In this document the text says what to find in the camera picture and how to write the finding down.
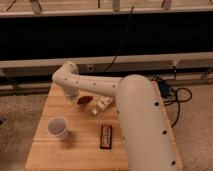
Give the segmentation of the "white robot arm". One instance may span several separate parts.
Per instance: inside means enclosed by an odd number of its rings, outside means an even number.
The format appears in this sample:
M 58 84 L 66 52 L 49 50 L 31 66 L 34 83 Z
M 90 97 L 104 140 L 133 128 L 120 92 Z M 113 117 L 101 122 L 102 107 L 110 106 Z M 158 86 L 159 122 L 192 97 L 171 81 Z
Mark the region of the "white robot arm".
M 148 78 L 84 76 L 74 63 L 66 62 L 52 81 L 68 98 L 83 90 L 115 100 L 129 171 L 178 171 L 161 100 Z

